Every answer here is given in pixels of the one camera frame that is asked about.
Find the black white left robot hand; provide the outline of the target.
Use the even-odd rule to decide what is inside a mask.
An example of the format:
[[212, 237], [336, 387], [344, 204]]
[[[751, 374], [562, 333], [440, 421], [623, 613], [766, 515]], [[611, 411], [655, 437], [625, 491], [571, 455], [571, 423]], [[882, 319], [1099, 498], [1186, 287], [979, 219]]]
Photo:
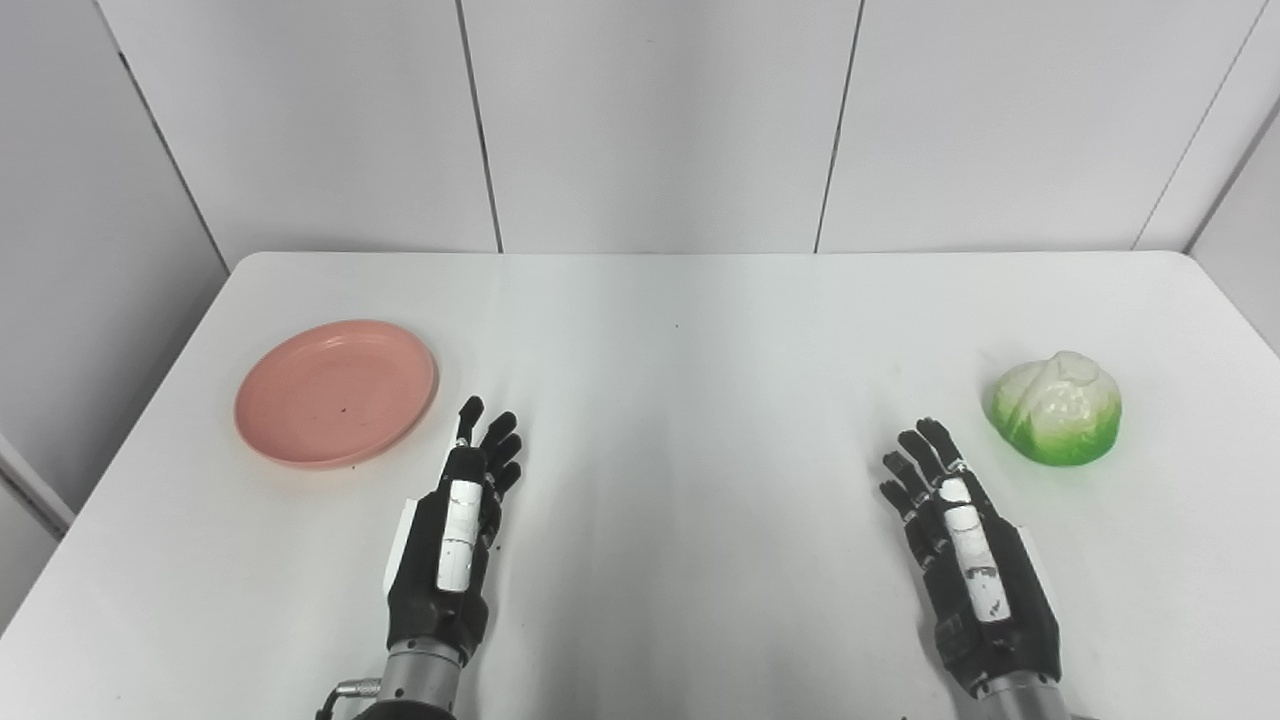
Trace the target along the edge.
[[462, 405], [436, 488], [410, 503], [387, 591], [388, 650], [430, 639], [467, 662], [485, 638], [490, 609], [483, 588], [504, 498], [524, 474], [524, 442], [512, 411], [475, 439], [484, 411], [477, 396]]

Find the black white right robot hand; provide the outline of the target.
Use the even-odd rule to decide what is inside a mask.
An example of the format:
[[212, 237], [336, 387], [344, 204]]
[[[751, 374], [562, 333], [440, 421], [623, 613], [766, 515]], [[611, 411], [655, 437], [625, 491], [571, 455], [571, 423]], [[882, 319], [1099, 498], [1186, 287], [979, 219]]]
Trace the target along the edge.
[[897, 436], [879, 492], [897, 512], [934, 615], [934, 646], [972, 697], [1000, 678], [1062, 678], [1060, 628], [1018, 528], [933, 418]]

